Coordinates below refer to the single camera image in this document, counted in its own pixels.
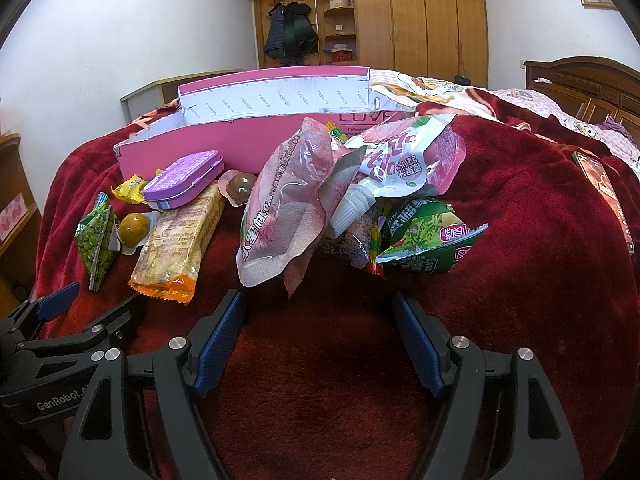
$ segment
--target wooden bed frame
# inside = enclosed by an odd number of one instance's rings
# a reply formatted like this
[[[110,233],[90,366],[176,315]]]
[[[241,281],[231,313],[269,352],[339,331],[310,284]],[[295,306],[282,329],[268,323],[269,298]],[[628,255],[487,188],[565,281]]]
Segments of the wooden bed frame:
[[[610,115],[640,145],[640,72],[606,57],[526,61],[527,89],[551,97],[563,111],[591,124]],[[553,84],[536,83],[538,78]]]

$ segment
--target green pea snack bag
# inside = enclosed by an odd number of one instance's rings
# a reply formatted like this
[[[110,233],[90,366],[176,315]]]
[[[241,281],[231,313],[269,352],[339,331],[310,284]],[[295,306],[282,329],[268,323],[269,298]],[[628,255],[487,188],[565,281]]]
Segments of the green pea snack bag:
[[[85,216],[76,228],[76,244],[82,262],[89,272],[89,290],[98,292],[104,277],[111,267],[116,255],[114,240],[120,221],[113,213],[109,197],[105,193],[98,194],[94,208]]]
[[[386,220],[382,237],[389,245],[376,262],[428,274],[449,272],[489,227],[472,230],[454,213],[430,198],[403,202]]]

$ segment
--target orange wrapper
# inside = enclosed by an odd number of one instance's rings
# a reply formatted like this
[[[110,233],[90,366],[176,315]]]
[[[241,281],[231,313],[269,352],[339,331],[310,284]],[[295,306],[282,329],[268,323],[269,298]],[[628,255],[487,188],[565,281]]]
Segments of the orange wrapper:
[[[212,182],[188,204],[164,213],[142,247],[129,285],[151,298],[189,303],[224,207],[218,184]]]

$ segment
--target red blanket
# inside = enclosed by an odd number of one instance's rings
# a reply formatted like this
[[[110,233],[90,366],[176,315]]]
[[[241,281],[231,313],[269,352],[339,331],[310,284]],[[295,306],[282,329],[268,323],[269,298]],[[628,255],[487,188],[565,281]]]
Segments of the red blanket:
[[[553,119],[492,100],[505,123],[593,152],[607,165],[640,253],[640,186],[606,146]],[[246,291],[248,318],[217,390],[199,403],[234,480],[401,480],[414,468],[438,403],[424,395],[389,313],[409,288],[453,334],[481,348],[528,346],[548,374],[574,430],[588,479],[616,453],[638,372],[638,256],[629,257],[612,211],[570,160],[572,148],[473,116],[452,124],[467,156],[444,196],[470,227],[489,229],[449,273],[387,267],[381,280],[316,255],[291,300],[279,279]],[[37,291],[82,283],[51,335],[75,333],[132,293],[136,263],[121,256],[98,294],[73,242],[99,191],[121,181],[112,146],[130,125],[75,150],[58,170],[38,247]],[[119,218],[142,211],[111,200]],[[188,306],[151,300],[130,352],[157,349],[210,314],[239,287],[241,211],[228,206]],[[150,424],[164,478],[174,478],[157,409]]]

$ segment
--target white plastic cap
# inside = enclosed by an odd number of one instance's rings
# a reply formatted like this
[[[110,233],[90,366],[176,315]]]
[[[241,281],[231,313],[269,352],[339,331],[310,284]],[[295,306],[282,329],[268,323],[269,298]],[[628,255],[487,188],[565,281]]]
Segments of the white plastic cap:
[[[372,188],[371,183],[365,182],[368,180],[371,179],[364,178],[359,183],[351,184],[348,187],[347,193],[345,193],[342,201],[335,209],[334,215],[329,220],[329,225],[324,232],[327,238],[340,236],[374,205],[376,197],[371,192],[371,189],[374,189],[377,185],[374,184]]]

